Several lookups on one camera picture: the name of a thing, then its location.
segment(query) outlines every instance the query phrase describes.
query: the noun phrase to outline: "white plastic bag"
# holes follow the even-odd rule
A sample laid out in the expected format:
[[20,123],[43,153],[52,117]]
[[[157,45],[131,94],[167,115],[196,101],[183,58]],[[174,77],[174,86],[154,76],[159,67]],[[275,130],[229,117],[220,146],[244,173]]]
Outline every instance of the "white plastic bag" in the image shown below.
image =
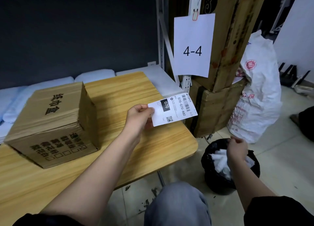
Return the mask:
[[250,83],[243,89],[228,122],[233,135],[255,143],[266,128],[278,119],[281,108],[281,86],[273,42],[251,34],[241,65]]

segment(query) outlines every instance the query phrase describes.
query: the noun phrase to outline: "hand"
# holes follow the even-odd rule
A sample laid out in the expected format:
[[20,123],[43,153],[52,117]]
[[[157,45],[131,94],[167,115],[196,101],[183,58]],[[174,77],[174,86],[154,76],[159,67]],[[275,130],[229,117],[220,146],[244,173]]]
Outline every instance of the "hand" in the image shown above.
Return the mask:
[[228,162],[245,161],[247,153],[247,142],[242,138],[231,136],[227,147]]
[[151,114],[154,113],[154,108],[148,108],[147,104],[137,104],[128,110],[127,118],[122,133],[134,139],[137,145],[141,138],[143,129],[153,127]]

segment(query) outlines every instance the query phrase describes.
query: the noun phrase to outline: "trash can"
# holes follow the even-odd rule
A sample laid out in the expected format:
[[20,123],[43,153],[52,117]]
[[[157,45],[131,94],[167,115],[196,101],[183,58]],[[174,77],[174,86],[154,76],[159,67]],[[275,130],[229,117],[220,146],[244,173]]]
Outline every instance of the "trash can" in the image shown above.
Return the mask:
[[[215,170],[214,161],[210,156],[210,154],[215,153],[216,150],[227,149],[228,140],[229,138],[223,138],[212,142],[207,146],[201,159],[202,167],[205,170],[206,184],[213,192],[219,195],[229,195],[236,190],[236,186],[232,179],[227,180]],[[247,155],[255,162],[254,166],[251,167],[251,170],[259,178],[261,169],[253,152],[254,151],[249,150]]]

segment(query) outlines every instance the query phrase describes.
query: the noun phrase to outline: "barcode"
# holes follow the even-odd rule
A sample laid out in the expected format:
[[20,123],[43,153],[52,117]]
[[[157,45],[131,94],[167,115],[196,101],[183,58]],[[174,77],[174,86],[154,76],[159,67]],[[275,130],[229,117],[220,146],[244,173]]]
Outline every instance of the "barcode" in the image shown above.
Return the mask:
[[167,119],[167,122],[168,122],[168,123],[173,122],[172,116],[166,117],[166,119]]
[[185,95],[182,95],[182,100],[183,100],[183,104],[186,108],[186,111],[189,112],[190,111],[190,106],[189,106],[189,102],[187,101]]

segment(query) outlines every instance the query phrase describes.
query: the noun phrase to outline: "person's left hand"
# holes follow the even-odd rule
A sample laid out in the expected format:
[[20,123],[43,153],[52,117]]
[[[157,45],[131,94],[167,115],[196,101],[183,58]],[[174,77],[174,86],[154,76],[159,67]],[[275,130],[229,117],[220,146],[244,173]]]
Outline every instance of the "person's left hand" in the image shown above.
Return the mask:
[[143,129],[153,127],[151,114],[154,108],[149,108],[147,104],[137,104],[128,110],[127,118],[122,133],[126,133],[128,137],[135,140],[135,144],[140,141]]

